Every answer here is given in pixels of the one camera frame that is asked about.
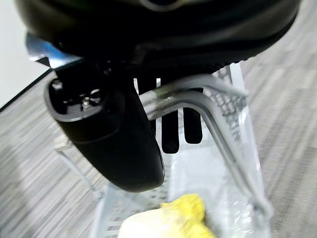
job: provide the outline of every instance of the yellow cloth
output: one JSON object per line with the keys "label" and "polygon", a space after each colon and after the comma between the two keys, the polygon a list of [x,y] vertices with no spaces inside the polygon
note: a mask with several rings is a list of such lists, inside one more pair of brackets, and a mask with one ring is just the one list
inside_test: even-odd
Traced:
{"label": "yellow cloth", "polygon": [[215,238],[203,224],[205,207],[197,194],[186,194],[160,209],[133,215],[118,238]]}

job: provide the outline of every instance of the white plastic basket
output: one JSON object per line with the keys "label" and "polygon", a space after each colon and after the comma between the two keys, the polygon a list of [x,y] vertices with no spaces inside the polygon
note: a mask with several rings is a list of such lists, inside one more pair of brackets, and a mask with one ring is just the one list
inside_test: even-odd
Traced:
{"label": "white plastic basket", "polygon": [[[244,89],[239,64],[232,64],[216,73],[223,80]],[[245,167],[260,190],[263,190],[249,109],[237,97],[205,91],[221,108]],[[179,110],[182,124],[182,111]],[[179,129],[180,149],[177,154],[163,154],[164,183],[153,190],[130,193],[111,183],[106,184],[97,208],[91,238],[116,238],[122,222],[131,215],[158,208],[187,193],[197,193],[206,206],[205,224],[218,238],[269,238],[268,219],[237,187],[210,132],[203,123],[203,140],[199,145],[185,142],[183,127]],[[160,119],[157,120],[160,142]]]}

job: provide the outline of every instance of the metal rod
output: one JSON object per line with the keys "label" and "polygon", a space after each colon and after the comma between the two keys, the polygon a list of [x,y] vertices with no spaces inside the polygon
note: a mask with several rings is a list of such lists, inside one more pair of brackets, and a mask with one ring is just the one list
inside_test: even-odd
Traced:
{"label": "metal rod", "polygon": [[245,169],[243,157],[220,108],[210,98],[195,91],[177,92],[165,98],[157,98],[154,93],[152,97],[152,102],[144,106],[149,119],[156,119],[183,107],[195,109],[201,114],[238,187],[270,218],[272,207],[250,172]]}

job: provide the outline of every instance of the gray carpet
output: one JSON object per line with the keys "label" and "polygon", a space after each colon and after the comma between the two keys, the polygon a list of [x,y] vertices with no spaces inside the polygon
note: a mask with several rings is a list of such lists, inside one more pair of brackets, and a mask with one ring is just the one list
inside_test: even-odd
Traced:
{"label": "gray carpet", "polygon": [[[251,91],[265,189],[275,208],[274,238],[317,234],[317,1],[304,0],[277,44],[242,64]],[[0,114],[0,237],[83,238],[96,203],[52,151],[61,133],[38,83]],[[104,178],[74,149],[97,188]]]}

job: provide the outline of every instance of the white wall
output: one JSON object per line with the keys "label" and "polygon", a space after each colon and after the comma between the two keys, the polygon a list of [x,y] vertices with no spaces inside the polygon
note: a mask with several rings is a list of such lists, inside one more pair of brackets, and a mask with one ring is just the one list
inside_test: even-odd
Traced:
{"label": "white wall", "polygon": [[26,28],[13,0],[0,0],[0,108],[48,67],[28,59]]}

